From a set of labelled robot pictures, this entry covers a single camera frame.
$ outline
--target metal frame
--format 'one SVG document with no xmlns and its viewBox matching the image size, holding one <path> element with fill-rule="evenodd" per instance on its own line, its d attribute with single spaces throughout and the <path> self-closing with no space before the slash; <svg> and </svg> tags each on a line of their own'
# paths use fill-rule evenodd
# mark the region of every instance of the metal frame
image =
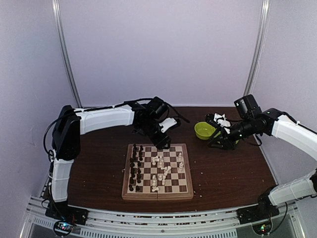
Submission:
<svg viewBox="0 0 317 238">
<path fill-rule="evenodd" d="M 53 228 L 55 220 L 45 216 L 42 201 L 42 198 L 31 197 L 20 238 L 29 237 L 33 224 Z M 77 225 L 72 235 L 83 238 L 237 238 L 237 228 L 251 225 L 240 225 L 237 209 L 183 213 L 126 213 L 88 209 L 86 225 Z M 279 217 L 284 216 L 284 212 L 285 206 L 280 207 Z M 296 237 L 305 238 L 295 203 L 289 204 L 288 214 Z"/>
<path fill-rule="evenodd" d="M 258 65 L 259 65 L 261 51 L 264 47 L 264 39 L 265 39 L 265 34 L 266 34 L 266 29 L 267 29 L 269 7 L 270 7 L 269 0 L 263 0 L 258 36 L 257 36 L 257 41 L 256 41 L 256 47 L 255 47 L 254 54 L 253 54 L 253 59 L 252 59 L 252 63 L 251 63 L 251 68 L 250 68 L 250 72 L 249 72 L 247 85 L 246 85 L 246 88 L 244 91 L 244 96 L 250 94 L 253 90 L 255 77 L 256 77 L 256 74 L 258 71 Z"/>
<path fill-rule="evenodd" d="M 77 90 L 77 87 L 75 84 L 73 71 L 72 71 L 71 66 L 70 66 L 70 60 L 69 60 L 69 56 L 68 56 L 65 35 L 64 35 L 64 30 L 63 30 L 63 24 L 62 24 L 61 15 L 60 15 L 59 0 L 52 0 L 52 4 L 53 4 L 53 13 L 54 13 L 56 26 L 57 26 L 57 30 L 58 30 L 59 42 L 60 42 L 60 46 L 61 46 L 61 50 L 62 50 L 62 54 L 63 54 L 63 61 L 64 61 L 66 73 L 68 76 L 70 88 L 71 88 L 73 96 L 76 100 L 77 107 L 82 108 L 83 106 L 82 106 L 80 98 L 79 98 L 79 93 L 78 93 L 78 90 Z"/>
</svg>

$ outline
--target white chess piece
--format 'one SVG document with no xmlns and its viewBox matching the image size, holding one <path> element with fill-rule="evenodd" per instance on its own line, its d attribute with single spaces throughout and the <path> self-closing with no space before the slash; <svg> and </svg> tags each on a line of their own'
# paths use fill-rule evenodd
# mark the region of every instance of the white chess piece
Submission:
<svg viewBox="0 0 317 238">
<path fill-rule="evenodd" d="M 183 167 L 184 167 L 184 163 L 183 163 L 183 162 L 180 162 L 180 163 L 179 163 L 179 168 L 180 168 L 180 169 L 183 169 Z"/>
<path fill-rule="evenodd" d="M 152 188 L 152 192 L 159 191 L 159 187 Z"/>
</svg>

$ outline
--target chessboard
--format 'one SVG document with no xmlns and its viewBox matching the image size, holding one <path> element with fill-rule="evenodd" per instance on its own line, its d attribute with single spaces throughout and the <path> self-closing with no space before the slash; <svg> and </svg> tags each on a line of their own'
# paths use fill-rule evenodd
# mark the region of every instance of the chessboard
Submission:
<svg viewBox="0 0 317 238">
<path fill-rule="evenodd" d="M 157 157 L 161 162 L 154 164 Z M 159 180 L 163 175 L 165 181 Z M 151 144 L 128 146 L 122 187 L 124 200 L 189 200 L 193 196 L 186 144 L 171 144 L 169 149 L 162 150 Z"/>
</svg>

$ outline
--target cable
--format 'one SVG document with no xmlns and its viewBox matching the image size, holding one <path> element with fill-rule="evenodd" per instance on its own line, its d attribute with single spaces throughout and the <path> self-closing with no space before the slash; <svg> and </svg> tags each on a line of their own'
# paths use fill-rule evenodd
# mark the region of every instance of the cable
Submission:
<svg viewBox="0 0 317 238">
<path fill-rule="evenodd" d="M 282 221 L 278 224 L 278 226 L 273 230 L 271 231 L 269 234 L 272 234 L 273 232 L 275 232 L 283 223 L 283 221 L 285 220 L 286 218 L 286 215 L 287 215 L 287 211 L 288 211 L 288 205 L 287 205 L 287 202 L 285 203 L 285 206 L 286 206 L 286 211 L 285 211 L 285 214 L 284 214 L 284 217 L 282 219 Z"/>
<path fill-rule="evenodd" d="M 260 142 L 259 144 L 253 144 L 253 143 L 251 143 L 251 142 L 246 141 L 244 138 L 243 138 L 242 140 L 243 140 L 243 142 L 245 142 L 245 143 L 247 143 L 247 144 L 249 144 L 249 145 L 261 146 L 261 145 L 262 145 L 261 139 L 258 137 L 258 135 L 256 135 L 256 138 L 257 138 L 257 140 Z"/>
</svg>

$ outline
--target white wall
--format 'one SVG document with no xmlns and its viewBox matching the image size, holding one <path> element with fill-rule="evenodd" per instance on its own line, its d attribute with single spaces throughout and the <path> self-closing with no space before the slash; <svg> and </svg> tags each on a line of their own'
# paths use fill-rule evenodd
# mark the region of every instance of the white wall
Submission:
<svg viewBox="0 0 317 238">
<path fill-rule="evenodd" d="M 317 130 L 317 1 L 271 1 L 269 25 L 253 92 L 262 110 L 277 108 Z M 263 137 L 263 150 L 279 183 L 317 168 L 290 144 Z M 317 237 L 317 199 L 298 203 L 308 237 Z"/>
<path fill-rule="evenodd" d="M 262 1 L 61 0 L 82 104 L 160 96 L 232 106 L 247 82 Z"/>
<path fill-rule="evenodd" d="M 0 1 L 0 237 L 17 237 L 49 163 L 46 127 L 75 105 L 61 58 L 51 1 Z"/>
</svg>

